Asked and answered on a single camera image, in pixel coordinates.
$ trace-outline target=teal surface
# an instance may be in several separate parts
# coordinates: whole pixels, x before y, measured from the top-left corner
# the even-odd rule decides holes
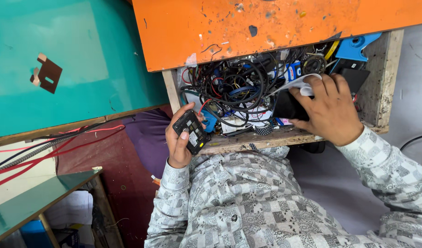
[[[92,170],[50,178],[44,183],[0,204],[0,235],[14,228],[97,172],[98,170]]]
[[[39,53],[62,68],[55,94],[30,82]],[[0,136],[165,103],[125,0],[0,0]]]

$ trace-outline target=hand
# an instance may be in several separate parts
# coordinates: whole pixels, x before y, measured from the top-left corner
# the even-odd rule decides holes
[[[170,125],[165,128],[165,138],[166,143],[168,144],[168,149],[170,150],[170,156],[168,158],[168,164],[173,168],[183,168],[191,162],[191,152],[186,148],[186,145],[189,141],[189,133],[182,132],[180,137],[173,129],[173,124],[179,120],[179,118],[185,114],[185,111],[194,108],[195,102],[191,102],[182,106],[171,119]],[[199,121],[203,121],[202,117],[197,115]]]
[[[352,102],[349,85],[343,76],[322,74],[322,80],[308,76],[304,82],[311,85],[315,98],[300,94],[300,89],[289,92],[306,110],[309,121],[289,120],[298,128],[321,136],[336,146],[345,146],[355,141],[363,132],[364,125]]]

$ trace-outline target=purple cloth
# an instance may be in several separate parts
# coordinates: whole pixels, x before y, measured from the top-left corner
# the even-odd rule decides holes
[[[160,109],[137,113],[135,121],[124,119],[126,133],[142,165],[156,178],[161,179],[166,159],[170,155],[165,140],[165,128],[171,120]]]

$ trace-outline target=fingernail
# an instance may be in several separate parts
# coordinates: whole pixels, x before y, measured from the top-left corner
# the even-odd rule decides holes
[[[181,133],[181,138],[182,139],[187,139],[188,138],[188,132],[182,132]]]

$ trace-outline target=gray floor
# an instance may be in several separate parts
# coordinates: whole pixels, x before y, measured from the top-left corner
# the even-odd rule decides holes
[[[422,25],[405,29],[389,125],[382,137],[399,148],[422,135]],[[422,165],[422,140],[404,151]],[[296,148],[288,158],[304,195],[326,208],[349,233],[379,229],[379,216],[388,208],[361,184],[336,149],[327,147],[314,155]]]

